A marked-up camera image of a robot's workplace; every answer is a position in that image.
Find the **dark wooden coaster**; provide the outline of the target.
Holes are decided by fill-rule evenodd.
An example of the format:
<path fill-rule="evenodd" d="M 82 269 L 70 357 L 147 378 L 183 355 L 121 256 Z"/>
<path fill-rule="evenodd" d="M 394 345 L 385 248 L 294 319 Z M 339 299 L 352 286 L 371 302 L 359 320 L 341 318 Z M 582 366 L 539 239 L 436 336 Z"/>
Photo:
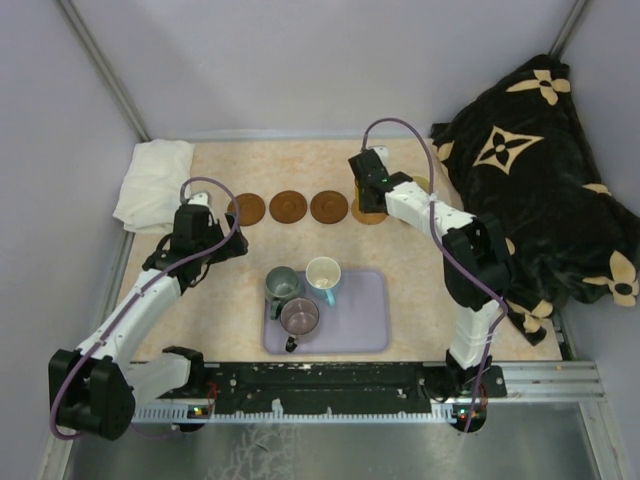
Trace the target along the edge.
<path fill-rule="evenodd" d="M 240 213 L 237 217 L 241 226 L 255 225 L 264 217 L 266 212 L 265 202 L 257 194 L 242 193 L 236 199 L 240 207 Z"/>
<path fill-rule="evenodd" d="M 346 197 L 334 190 L 317 193 L 311 201 L 311 215 L 322 224 L 336 224 L 348 213 L 349 204 Z"/>

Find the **black floral blanket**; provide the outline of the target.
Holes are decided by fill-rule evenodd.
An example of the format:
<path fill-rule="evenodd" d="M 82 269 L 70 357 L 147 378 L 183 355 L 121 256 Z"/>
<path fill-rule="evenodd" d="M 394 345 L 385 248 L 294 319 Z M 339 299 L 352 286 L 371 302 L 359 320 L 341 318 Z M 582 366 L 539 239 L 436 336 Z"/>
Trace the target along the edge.
<path fill-rule="evenodd" d="M 569 74 L 537 55 L 430 131 L 464 209 L 503 227 L 515 267 L 508 317 L 534 345 L 568 300 L 632 307 L 639 294 L 639 219 L 602 180 Z"/>

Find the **purple mug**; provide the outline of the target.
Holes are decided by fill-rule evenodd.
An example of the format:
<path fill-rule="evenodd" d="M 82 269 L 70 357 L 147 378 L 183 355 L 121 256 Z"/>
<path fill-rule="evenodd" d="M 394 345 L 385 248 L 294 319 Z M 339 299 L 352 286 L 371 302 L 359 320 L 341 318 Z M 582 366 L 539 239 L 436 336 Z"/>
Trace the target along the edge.
<path fill-rule="evenodd" d="M 302 341 L 316 331 L 320 323 L 317 305 L 307 298 L 289 301 L 281 311 L 280 324 L 287 334 L 285 351 L 293 353 Z"/>

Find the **white mug blue handle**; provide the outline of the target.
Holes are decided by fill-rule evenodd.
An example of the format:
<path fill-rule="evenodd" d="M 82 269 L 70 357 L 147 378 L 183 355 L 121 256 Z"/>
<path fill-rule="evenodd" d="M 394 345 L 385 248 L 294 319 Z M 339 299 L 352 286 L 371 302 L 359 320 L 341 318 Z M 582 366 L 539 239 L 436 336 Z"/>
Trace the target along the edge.
<path fill-rule="evenodd" d="M 330 307 L 336 306 L 337 291 L 342 280 L 342 270 L 330 257 L 312 259 L 305 269 L 305 279 L 311 293 Z"/>

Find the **lavender plastic tray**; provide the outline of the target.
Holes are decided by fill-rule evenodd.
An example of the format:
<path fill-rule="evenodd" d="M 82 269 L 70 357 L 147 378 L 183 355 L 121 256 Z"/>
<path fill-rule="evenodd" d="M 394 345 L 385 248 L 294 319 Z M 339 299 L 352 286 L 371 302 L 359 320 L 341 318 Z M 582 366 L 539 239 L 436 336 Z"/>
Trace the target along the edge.
<path fill-rule="evenodd" d="M 262 343 L 274 355 L 334 355 L 379 353 L 390 343 L 390 313 L 384 275 L 371 269 L 345 269 L 333 291 L 334 305 L 297 273 L 304 297 L 319 310 L 319 323 L 295 339 L 280 320 L 271 318 L 273 296 L 265 289 Z"/>

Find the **cream mug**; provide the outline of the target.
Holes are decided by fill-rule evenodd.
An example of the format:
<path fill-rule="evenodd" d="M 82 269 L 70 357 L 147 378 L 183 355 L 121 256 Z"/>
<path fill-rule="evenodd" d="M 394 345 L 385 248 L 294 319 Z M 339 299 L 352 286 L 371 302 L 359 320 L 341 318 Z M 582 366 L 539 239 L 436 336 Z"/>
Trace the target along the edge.
<path fill-rule="evenodd" d="M 425 192 L 430 191 L 430 181 L 428 178 L 414 175 L 412 179 L 422 190 L 424 190 Z"/>

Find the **brown wooden coaster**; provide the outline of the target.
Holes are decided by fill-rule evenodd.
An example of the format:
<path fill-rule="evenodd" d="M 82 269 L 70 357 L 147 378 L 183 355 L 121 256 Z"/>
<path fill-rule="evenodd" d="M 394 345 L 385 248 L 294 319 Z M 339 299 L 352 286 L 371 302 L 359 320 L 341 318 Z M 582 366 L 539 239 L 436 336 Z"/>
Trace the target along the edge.
<path fill-rule="evenodd" d="M 293 224 L 306 215 L 307 201 L 298 191 L 281 191 L 271 199 L 269 212 L 275 221 L 282 224 Z"/>

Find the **white folded cloth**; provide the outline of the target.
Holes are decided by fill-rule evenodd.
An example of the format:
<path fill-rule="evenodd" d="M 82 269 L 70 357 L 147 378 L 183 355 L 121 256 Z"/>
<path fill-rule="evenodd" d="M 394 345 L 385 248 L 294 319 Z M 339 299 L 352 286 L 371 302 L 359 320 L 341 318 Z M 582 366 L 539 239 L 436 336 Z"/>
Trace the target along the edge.
<path fill-rule="evenodd" d="M 195 145 L 185 141 L 138 143 L 120 187 L 113 217 L 132 233 L 169 233 L 180 188 L 191 177 Z"/>

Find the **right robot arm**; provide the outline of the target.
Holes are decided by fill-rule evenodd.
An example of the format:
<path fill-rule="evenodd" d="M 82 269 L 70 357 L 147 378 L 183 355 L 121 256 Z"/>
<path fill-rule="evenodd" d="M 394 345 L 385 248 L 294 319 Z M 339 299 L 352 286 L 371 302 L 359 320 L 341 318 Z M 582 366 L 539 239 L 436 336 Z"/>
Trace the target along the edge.
<path fill-rule="evenodd" d="M 399 219 L 433 240 L 443 255 L 446 289 L 458 308 L 446 353 L 448 387 L 470 395 L 482 383 L 495 322 L 508 312 L 504 296 L 514 275 L 500 221 L 456 209 L 403 172 L 389 173 L 386 150 L 372 148 L 348 160 L 359 210 Z"/>

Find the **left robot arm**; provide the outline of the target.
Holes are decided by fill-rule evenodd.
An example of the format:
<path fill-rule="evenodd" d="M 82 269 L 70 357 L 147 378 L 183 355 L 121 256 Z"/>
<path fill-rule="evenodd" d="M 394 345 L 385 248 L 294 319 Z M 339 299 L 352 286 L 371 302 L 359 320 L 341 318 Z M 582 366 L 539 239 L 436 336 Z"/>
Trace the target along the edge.
<path fill-rule="evenodd" d="M 141 342 L 164 312 L 206 277 L 211 265 L 247 254 L 238 217 L 230 227 L 203 204 L 178 208 L 173 230 L 143 263 L 136 283 L 103 324 L 74 350 L 58 350 L 48 365 L 51 433 L 73 440 L 83 433 L 116 440 L 136 410 L 179 390 L 194 397 L 208 384 L 202 353 L 171 346 L 132 367 Z"/>

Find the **grey-green mug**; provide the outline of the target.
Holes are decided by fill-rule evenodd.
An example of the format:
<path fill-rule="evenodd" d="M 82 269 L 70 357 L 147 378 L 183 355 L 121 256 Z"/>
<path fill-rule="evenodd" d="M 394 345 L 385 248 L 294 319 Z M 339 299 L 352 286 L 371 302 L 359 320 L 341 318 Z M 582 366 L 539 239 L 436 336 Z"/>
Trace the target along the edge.
<path fill-rule="evenodd" d="M 295 270 L 278 266 L 267 274 L 264 293 L 269 307 L 269 318 L 276 320 L 289 301 L 305 295 L 305 286 Z"/>

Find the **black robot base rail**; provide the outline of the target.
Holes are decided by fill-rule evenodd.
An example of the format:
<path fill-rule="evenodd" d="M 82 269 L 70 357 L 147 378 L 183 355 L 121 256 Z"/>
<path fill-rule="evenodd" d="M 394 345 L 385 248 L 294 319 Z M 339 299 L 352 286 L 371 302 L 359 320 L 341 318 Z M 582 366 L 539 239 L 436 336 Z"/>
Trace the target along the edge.
<path fill-rule="evenodd" d="M 212 401 L 220 415 L 267 413 L 275 400 L 288 415 L 382 415 L 429 413 L 431 401 L 469 398 L 472 389 L 440 362 L 222 362 L 161 398 Z"/>

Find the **woven rattan coaster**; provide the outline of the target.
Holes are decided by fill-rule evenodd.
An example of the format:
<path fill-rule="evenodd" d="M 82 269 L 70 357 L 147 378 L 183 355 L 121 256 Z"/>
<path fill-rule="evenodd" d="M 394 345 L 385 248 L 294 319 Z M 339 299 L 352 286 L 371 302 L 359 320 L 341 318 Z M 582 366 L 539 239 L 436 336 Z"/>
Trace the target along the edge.
<path fill-rule="evenodd" d="M 363 225 L 373 226 L 384 222 L 388 215 L 385 213 L 364 213 L 359 208 L 359 202 L 354 199 L 351 203 L 351 214 L 356 221 Z"/>

